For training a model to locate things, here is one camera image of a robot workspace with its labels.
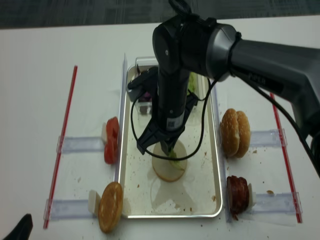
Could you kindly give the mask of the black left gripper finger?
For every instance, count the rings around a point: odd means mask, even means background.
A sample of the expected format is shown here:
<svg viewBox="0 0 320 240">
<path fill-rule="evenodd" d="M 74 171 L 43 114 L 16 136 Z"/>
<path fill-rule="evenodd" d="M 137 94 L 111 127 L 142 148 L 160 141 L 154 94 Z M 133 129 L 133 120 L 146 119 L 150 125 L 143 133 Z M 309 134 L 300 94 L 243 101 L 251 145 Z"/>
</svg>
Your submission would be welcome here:
<svg viewBox="0 0 320 240">
<path fill-rule="evenodd" d="M 33 219 L 30 213 L 25 214 L 13 230 L 3 240 L 28 240 L 33 229 Z"/>
</svg>

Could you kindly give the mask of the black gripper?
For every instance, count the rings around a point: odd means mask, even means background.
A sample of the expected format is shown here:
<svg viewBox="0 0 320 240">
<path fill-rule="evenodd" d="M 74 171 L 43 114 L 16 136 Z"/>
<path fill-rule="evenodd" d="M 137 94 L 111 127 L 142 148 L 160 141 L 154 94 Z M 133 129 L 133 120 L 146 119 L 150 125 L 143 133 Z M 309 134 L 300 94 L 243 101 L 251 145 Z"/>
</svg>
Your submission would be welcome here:
<svg viewBox="0 0 320 240">
<path fill-rule="evenodd" d="M 176 145 L 179 142 L 179 137 L 184 130 L 184 126 L 174 131 L 163 130 L 160 128 L 156 119 L 152 117 L 141 136 L 137 139 L 137 148 L 140 153 L 144 155 L 149 146 L 160 143 L 161 150 L 168 157 L 170 152 L 176 151 Z"/>
</svg>

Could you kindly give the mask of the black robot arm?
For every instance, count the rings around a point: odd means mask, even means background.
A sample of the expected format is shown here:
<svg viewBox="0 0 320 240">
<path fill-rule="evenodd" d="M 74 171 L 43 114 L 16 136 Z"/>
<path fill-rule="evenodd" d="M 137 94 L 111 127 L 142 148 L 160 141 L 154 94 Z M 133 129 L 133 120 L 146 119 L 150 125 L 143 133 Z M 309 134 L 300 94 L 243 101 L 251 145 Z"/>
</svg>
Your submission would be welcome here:
<svg viewBox="0 0 320 240">
<path fill-rule="evenodd" d="M 242 239 L 218 221 L 220 122 L 275 128 L 291 103 L 298 144 L 320 136 L 319 17 L 0 32 L 0 237 Z"/>
</svg>

